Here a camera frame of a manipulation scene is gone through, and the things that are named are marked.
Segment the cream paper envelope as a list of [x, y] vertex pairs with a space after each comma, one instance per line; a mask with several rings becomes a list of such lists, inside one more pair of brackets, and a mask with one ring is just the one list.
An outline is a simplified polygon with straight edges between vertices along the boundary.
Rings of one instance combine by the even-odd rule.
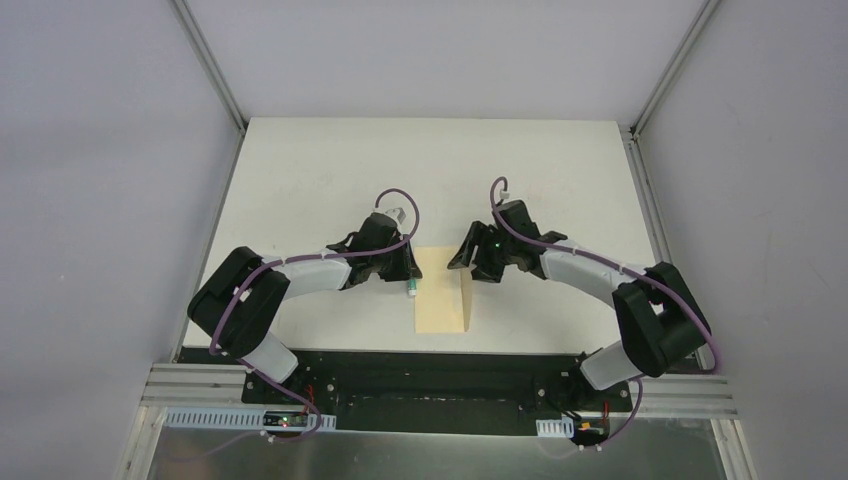
[[416, 247], [423, 277], [416, 281], [416, 334], [460, 334], [469, 330], [473, 285], [468, 267], [449, 269], [457, 247]]

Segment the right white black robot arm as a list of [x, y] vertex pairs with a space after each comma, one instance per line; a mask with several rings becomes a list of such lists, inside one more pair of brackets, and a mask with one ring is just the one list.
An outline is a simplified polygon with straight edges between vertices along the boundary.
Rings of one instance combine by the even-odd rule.
[[448, 269], [467, 268], [475, 281], [498, 283], [505, 269], [515, 266], [574, 287], [615, 312], [619, 340], [571, 372], [567, 393], [576, 407], [593, 409], [614, 384], [660, 377], [706, 345], [710, 328], [674, 265], [631, 268], [582, 249], [559, 232], [541, 233], [522, 200], [497, 203], [493, 219], [471, 224]]

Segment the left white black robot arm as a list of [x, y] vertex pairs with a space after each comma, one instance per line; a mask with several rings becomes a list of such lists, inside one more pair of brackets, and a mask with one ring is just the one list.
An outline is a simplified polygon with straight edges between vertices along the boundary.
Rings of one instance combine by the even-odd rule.
[[299, 261], [262, 256], [241, 246], [230, 252], [193, 296], [188, 318], [226, 353], [268, 377], [266, 389], [281, 404], [297, 402], [305, 378], [297, 356], [270, 332], [283, 301], [321, 291], [342, 291], [376, 274], [385, 282], [420, 280], [400, 220], [372, 213], [359, 230]]

